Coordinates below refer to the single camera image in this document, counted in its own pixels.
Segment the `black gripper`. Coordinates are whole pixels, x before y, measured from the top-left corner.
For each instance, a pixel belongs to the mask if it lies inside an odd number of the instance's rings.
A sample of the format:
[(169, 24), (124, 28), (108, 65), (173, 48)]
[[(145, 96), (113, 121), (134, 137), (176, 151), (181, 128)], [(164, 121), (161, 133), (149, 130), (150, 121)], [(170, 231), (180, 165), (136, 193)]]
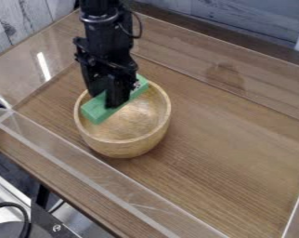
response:
[(138, 69), (132, 59), (132, 20), (82, 19), (85, 36), (76, 37), (76, 61), (92, 97), (106, 89), (105, 106), (120, 107), (134, 89)]

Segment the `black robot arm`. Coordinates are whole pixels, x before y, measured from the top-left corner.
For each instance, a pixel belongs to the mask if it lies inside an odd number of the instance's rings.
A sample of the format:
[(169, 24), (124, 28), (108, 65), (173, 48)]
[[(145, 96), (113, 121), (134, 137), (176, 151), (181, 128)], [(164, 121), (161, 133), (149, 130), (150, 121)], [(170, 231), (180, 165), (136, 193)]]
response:
[(94, 98), (105, 93), (105, 107), (117, 108), (130, 99), (137, 82), (132, 48), (142, 35), (142, 23), (134, 34), (134, 13), (121, 0), (78, 0), (78, 6), (85, 36), (77, 36), (73, 44), (84, 83), (89, 95)]

